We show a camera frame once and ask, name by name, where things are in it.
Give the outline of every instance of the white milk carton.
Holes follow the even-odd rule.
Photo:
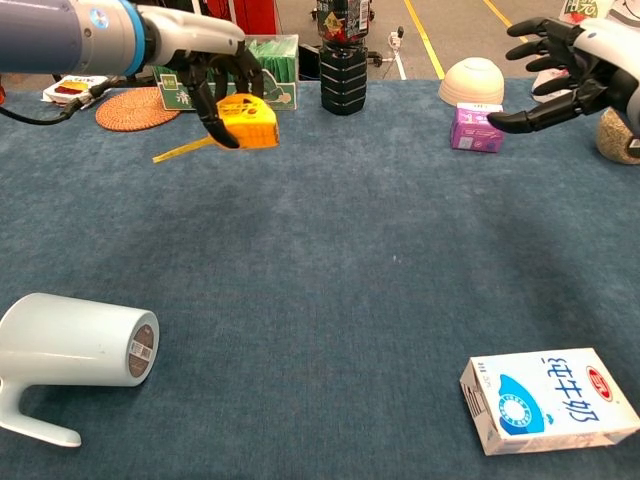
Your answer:
[[[615,445],[640,430],[592,348],[472,357],[460,384],[486,455]]]

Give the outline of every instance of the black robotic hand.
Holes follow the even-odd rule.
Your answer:
[[[238,140],[218,116],[216,103],[227,96],[230,76],[237,93],[251,93],[263,98],[262,67],[251,51],[242,48],[237,55],[191,54],[175,60],[173,67],[180,82],[187,88],[200,121],[213,139],[227,148],[239,148]],[[212,95],[208,82],[210,70],[213,71],[215,96]]]
[[[627,36],[628,32],[620,30],[622,26],[604,19],[591,20],[572,25],[539,17],[515,24],[507,30],[512,37],[538,37],[536,41],[507,52],[508,60],[536,55],[538,58],[527,64],[528,71],[540,72],[549,68],[567,71],[567,75],[539,85],[533,94],[569,92],[530,111],[491,113],[488,115],[491,125],[507,133],[530,133],[609,106],[623,115],[627,113],[635,103],[631,100],[638,92],[639,83],[624,67],[631,60],[628,50],[638,51],[639,47],[616,44],[624,42]]]

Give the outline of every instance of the mug handle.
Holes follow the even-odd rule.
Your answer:
[[[79,447],[80,434],[20,413],[20,398],[30,385],[2,380],[0,385],[0,427],[61,447]]]

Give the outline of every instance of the tape measure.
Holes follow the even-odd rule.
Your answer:
[[[217,106],[218,115],[227,130],[238,140],[241,150],[273,148],[280,144],[276,114],[261,98],[247,93],[236,93],[220,100]],[[207,135],[203,139],[154,157],[153,163],[164,162],[208,145],[227,150]]]

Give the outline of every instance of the snack box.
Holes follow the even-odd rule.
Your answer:
[[[487,120],[490,112],[501,112],[501,105],[458,103],[451,125],[451,148],[497,153],[504,142],[504,132]]]
[[[611,446],[640,429],[592,348],[472,357],[460,385],[486,455]]]
[[[72,100],[75,100],[77,97],[87,92],[91,87],[100,85],[107,80],[109,80],[109,77],[67,75],[59,82],[56,82],[42,92],[42,100],[45,102],[56,103],[58,105],[67,105]]]

